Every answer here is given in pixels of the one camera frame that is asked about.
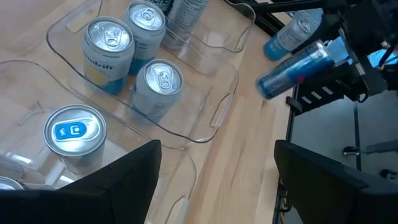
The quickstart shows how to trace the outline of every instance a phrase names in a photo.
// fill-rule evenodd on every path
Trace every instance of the blue logo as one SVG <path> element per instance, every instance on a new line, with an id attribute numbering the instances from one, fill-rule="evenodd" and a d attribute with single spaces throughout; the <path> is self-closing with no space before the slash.
<path id="1" fill-rule="evenodd" d="M 55 125 L 54 132 L 58 140 L 80 138 L 86 134 L 87 127 L 80 121 L 60 123 Z"/>

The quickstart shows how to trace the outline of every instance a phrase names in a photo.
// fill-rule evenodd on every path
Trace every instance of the clear plastic bin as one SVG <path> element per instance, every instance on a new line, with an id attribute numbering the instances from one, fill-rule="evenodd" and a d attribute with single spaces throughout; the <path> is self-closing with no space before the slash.
<path id="1" fill-rule="evenodd" d="M 79 177 L 69 172 L 45 145 L 43 130 L 49 115 L 65 105 L 87 104 L 40 65 L 26 61 L 0 63 L 0 175 L 32 189 L 59 189 Z M 97 108 L 108 127 L 102 167 L 150 141 L 112 114 Z M 147 215 L 148 223 L 163 224 L 171 212 L 183 215 L 196 170 L 182 151 L 162 147 L 159 181 Z"/>
<path id="2" fill-rule="evenodd" d="M 137 122 L 146 118 L 136 119 L 135 116 L 132 119 L 128 87 L 118 96 L 109 96 L 98 88 L 87 88 L 79 78 L 84 77 L 82 38 L 87 23 L 96 16 L 122 18 L 130 2 L 88 0 L 49 29 L 49 46 L 77 73 L 71 73 L 69 87 L 149 137 L 160 139 L 168 147 L 180 148 L 188 142 L 210 141 L 233 102 L 238 73 L 228 59 L 242 51 L 254 24 L 253 9 L 247 4 L 234 4 L 247 10 L 245 17 L 233 9 L 232 4 L 211 0 L 195 28 L 186 31 L 188 39 L 182 49 L 169 50 L 162 46 L 156 58 L 171 60 L 181 69 L 184 77 L 182 97 L 160 121 Z M 134 78 L 130 77 L 128 82 L 131 86 Z M 107 100 L 103 101 L 103 98 L 115 98 L 124 106 L 104 103 Z"/>

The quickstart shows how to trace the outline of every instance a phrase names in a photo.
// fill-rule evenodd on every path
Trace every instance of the drink can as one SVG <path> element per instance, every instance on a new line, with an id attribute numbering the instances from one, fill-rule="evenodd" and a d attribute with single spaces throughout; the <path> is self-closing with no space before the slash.
<path id="1" fill-rule="evenodd" d="M 97 17 L 83 37 L 84 73 L 105 92 L 116 95 L 126 84 L 134 54 L 130 28 L 112 17 Z"/>
<path id="2" fill-rule="evenodd" d="M 162 12 L 167 15 L 169 13 L 170 8 L 172 7 L 173 0 L 147 0 L 157 7 L 159 7 Z"/>
<path id="3" fill-rule="evenodd" d="M 25 190 L 26 186 L 19 181 L 0 176 L 0 190 Z"/>
<path id="4" fill-rule="evenodd" d="M 209 0 L 175 0 L 167 15 L 166 35 L 163 44 L 171 50 L 179 50 L 190 36 Z"/>
<path id="5" fill-rule="evenodd" d="M 259 93 L 269 100 L 314 77 L 333 64 L 330 54 L 318 40 L 259 77 L 256 87 Z"/>
<path id="6" fill-rule="evenodd" d="M 132 2 L 124 14 L 124 22 L 134 36 L 136 51 L 132 57 L 129 73 L 139 70 L 154 59 L 165 35 L 165 16 L 155 4 L 147 1 Z"/>
<path id="7" fill-rule="evenodd" d="M 265 55 L 270 60 L 280 60 L 310 38 L 318 26 L 319 22 L 314 21 L 307 12 L 296 12 L 293 19 L 265 44 Z"/>
<path id="8" fill-rule="evenodd" d="M 101 167 L 106 139 L 105 119 L 86 105 L 69 105 L 50 115 L 44 140 L 72 173 L 88 175 Z"/>
<path id="9" fill-rule="evenodd" d="M 180 69 L 165 59 L 155 59 L 138 73 L 131 107 L 141 115 L 159 121 L 182 94 Z"/>

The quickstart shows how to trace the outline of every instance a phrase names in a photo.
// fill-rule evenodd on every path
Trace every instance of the can lid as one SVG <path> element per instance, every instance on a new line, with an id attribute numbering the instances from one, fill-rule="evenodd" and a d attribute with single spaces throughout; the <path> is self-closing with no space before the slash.
<path id="1" fill-rule="evenodd" d="M 133 23 L 145 30 L 159 30 L 165 25 L 165 18 L 163 12 L 156 7 L 143 3 L 133 4 L 129 8 L 129 17 Z"/>
<path id="2" fill-rule="evenodd" d="M 59 156 L 83 156 L 99 148 L 105 138 L 105 119 L 86 105 L 64 106 L 44 125 L 45 143 Z"/>
<path id="3" fill-rule="evenodd" d="M 182 87 L 180 69 L 172 62 L 155 59 L 144 67 L 144 78 L 149 88 L 161 95 L 173 95 Z"/>
<path id="4" fill-rule="evenodd" d="M 23 190 L 24 187 L 16 180 L 0 176 L 0 190 Z"/>
<path id="5" fill-rule="evenodd" d="M 126 50 L 132 41 L 131 31 L 122 26 L 121 21 L 98 17 L 88 28 L 92 43 L 102 50 L 121 52 Z"/>
<path id="6" fill-rule="evenodd" d="M 304 32 L 306 32 L 307 34 L 311 34 L 311 27 L 310 27 L 310 25 L 309 25 L 309 22 L 310 21 L 308 21 L 308 20 L 306 20 L 306 19 L 299 19 L 298 20 L 298 25 L 301 27 L 301 29 L 304 31 Z"/>

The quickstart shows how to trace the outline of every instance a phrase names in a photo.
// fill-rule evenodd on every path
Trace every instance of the wooden table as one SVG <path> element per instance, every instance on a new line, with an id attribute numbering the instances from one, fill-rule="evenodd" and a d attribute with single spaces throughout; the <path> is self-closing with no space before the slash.
<path id="1" fill-rule="evenodd" d="M 59 79 L 70 67 L 48 47 L 49 26 L 83 0 L 2 0 L 0 60 L 37 62 Z M 277 15 L 289 21 L 285 14 Z M 278 171 L 273 158 L 276 139 L 285 139 L 289 107 L 285 97 L 264 101 L 255 79 L 277 65 L 263 53 L 269 36 L 254 27 L 245 49 L 231 60 L 239 72 L 239 84 L 229 115 L 212 142 L 190 144 L 188 153 L 197 168 L 185 223 L 271 223 Z M 172 216 L 168 223 L 183 220 Z"/>

